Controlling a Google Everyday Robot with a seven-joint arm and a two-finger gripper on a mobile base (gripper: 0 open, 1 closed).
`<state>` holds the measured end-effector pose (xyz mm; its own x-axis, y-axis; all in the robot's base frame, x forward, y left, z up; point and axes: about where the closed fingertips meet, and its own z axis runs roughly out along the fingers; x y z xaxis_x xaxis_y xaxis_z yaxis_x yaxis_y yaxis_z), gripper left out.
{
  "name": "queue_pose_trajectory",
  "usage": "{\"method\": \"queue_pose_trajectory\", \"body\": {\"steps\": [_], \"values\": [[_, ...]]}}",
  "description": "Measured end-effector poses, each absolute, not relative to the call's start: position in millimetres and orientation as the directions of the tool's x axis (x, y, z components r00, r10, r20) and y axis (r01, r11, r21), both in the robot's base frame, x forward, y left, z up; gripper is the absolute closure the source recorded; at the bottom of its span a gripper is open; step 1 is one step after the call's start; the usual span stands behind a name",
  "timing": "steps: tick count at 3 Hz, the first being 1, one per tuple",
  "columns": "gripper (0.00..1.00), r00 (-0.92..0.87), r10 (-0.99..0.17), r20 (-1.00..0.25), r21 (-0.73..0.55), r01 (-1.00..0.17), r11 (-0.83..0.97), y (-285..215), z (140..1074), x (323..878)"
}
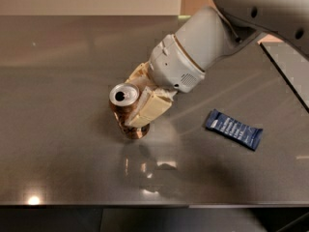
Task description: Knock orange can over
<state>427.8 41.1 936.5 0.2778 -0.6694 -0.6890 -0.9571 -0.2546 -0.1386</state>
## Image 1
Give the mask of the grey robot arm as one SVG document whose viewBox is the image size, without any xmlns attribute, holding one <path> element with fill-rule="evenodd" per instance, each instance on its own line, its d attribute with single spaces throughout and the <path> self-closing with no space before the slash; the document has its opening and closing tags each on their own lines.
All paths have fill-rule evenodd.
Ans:
<svg viewBox="0 0 309 232">
<path fill-rule="evenodd" d="M 261 34 L 271 34 L 309 56 L 309 0 L 212 0 L 176 33 L 166 36 L 128 81 L 143 82 L 141 98 L 126 118 L 141 128 L 163 114 L 178 92 L 190 92 L 206 69 Z"/>
</svg>

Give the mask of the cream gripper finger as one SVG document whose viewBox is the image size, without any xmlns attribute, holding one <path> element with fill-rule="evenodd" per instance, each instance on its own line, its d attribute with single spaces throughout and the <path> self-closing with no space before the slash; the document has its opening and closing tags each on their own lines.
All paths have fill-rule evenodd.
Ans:
<svg viewBox="0 0 309 232">
<path fill-rule="evenodd" d="M 166 112 L 174 101 L 176 91 L 146 87 L 138 100 L 137 106 L 125 120 L 128 127 L 142 128 Z"/>
<path fill-rule="evenodd" d="M 126 83 L 137 86 L 140 90 L 144 90 L 146 87 L 155 89 L 157 85 L 150 76 L 149 63 L 140 64 L 126 80 Z"/>
</svg>

